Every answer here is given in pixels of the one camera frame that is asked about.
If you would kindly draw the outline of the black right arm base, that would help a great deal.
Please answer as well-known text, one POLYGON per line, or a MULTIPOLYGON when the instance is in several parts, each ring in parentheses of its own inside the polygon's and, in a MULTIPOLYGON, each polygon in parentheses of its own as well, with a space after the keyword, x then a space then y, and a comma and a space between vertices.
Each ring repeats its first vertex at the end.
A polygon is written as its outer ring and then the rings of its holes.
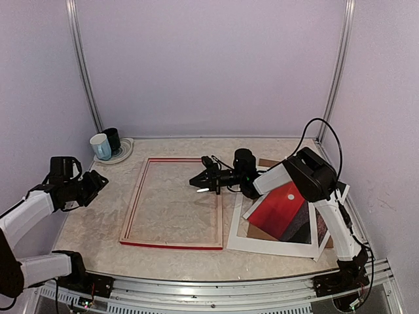
POLYGON ((362 252, 351 261, 338 260, 337 272, 314 277, 316 296, 320 298, 367 286, 370 283, 365 269, 367 261, 368 256, 362 252))

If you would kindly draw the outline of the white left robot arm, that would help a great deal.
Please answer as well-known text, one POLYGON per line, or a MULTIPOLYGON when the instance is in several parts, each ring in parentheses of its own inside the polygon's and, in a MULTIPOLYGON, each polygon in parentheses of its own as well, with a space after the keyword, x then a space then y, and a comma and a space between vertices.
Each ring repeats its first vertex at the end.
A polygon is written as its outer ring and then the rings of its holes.
POLYGON ((12 300, 1 311, 12 309, 25 289, 51 279, 57 287, 91 294, 99 290, 98 278, 86 271, 78 252, 58 250, 18 259, 14 248, 44 218, 88 207, 108 182, 95 170, 83 171, 75 157, 54 156, 42 183, 1 214, 1 295, 12 300))

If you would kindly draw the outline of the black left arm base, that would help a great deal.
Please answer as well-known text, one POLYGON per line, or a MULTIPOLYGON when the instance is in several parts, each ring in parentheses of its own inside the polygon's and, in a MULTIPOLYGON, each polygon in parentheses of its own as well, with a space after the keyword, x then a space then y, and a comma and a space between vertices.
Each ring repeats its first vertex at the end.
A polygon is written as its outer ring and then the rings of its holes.
POLYGON ((115 279, 110 276, 87 272, 81 279, 70 275, 58 278, 58 286, 93 297, 110 298, 115 279))

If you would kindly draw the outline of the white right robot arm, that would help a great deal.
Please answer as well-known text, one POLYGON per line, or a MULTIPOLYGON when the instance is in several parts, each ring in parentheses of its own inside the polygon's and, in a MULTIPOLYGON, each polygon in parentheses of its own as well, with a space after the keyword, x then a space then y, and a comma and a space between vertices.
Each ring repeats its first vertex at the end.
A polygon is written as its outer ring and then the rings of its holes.
POLYGON ((374 254, 355 235, 340 191, 341 170, 312 149, 298 144, 288 157, 264 171, 256 168, 256 157, 248 148, 235 151, 232 166, 215 156, 203 156, 201 162, 205 169, 189 180, 201 192, 220 194, 222 187, 237 185, 244 196, 255 200, 293 183, 302 198, 318 210, 335 242, 338 272, 317 277, 317 284, 349 290, 356 283, 372 283, 374 275, 367 273, 365 265, 374 262, 374 254))

